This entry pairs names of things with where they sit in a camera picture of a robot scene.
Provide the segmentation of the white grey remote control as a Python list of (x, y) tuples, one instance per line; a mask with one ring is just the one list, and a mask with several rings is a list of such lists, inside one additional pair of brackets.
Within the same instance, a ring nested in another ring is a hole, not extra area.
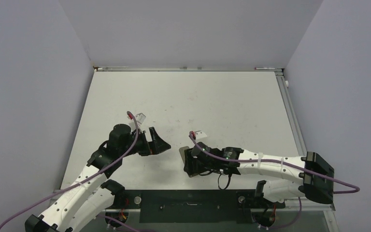
[(183, 146), (183, 147), (179, 148), (179, 153), (180, 153), (183, 164), (186, 163), (185, 162), (186, 161), (186, 153), (187, 153), (187, 150), (189, 150), (189, 149), (190, 149), (190, 147), (188, 147), (188, 146)]

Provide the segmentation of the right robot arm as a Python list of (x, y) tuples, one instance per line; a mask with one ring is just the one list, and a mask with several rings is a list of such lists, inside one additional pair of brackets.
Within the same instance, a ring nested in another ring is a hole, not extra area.
[(202, 142), (193, 148), (181, 147), (179, 152), (189, 177), (204, 172), (274, 177), (274, 181), (257, 183), (254, 202), (260, 207), (296, 197), (321, 204), (333, 202), (334, 168), (315, 152), (302, 157), (279, 157), (237, 147), (211, 148)]

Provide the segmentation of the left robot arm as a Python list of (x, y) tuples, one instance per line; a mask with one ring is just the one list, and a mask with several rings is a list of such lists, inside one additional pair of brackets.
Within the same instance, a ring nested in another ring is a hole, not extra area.
[(40, 215), (31, 215), (25, 222), (27, 232), (78, 232), (102, 210), (123, 205), (125, 188), (110, 179), (122, 165), (123, 158), (158, 155), (169, 149), (154, 127), (145, 131), (127, 124), (117, 124), (107, 141), (91, 155), (73, 184)]

